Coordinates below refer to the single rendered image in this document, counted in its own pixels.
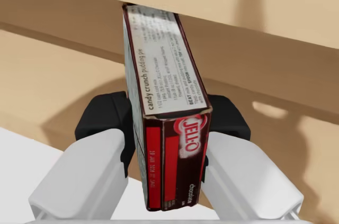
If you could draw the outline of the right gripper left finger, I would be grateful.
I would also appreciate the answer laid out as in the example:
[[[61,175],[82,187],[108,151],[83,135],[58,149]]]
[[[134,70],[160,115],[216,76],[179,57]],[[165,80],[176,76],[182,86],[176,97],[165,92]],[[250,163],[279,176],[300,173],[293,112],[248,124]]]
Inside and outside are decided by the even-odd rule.
[[[29,197],[36,220],[109,220],[127,187],[135,142],[125,92],[94,97],[75,137]]]

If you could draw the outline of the pale wooden shelf unit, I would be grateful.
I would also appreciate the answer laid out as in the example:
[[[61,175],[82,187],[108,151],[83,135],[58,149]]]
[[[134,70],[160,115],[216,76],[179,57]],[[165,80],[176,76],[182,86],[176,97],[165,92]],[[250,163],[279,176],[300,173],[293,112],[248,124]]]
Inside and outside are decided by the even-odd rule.
[[[339,224],[339,0],[0,0],[0,127],[64,150],[96,95],[124,91],[122,5],[179,14],[209,94],[228,97]]]

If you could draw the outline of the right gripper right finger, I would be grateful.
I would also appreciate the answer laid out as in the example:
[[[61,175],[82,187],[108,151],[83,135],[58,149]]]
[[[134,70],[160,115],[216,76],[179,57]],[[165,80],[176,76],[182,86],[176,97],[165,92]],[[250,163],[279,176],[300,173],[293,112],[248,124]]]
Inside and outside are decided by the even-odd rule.
[[[251,130],[230,99],[213,107],[201,188],[220,220],[298,220],[303,194],[250,141]]]

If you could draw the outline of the brown and white carton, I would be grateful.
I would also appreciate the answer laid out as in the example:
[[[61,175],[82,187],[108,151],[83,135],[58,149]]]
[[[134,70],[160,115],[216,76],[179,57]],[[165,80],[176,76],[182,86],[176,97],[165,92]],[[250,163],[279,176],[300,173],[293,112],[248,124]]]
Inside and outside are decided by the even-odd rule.
[[[179,16],[124,4],[127,96],[148,211],[199,201],[212,106]]]

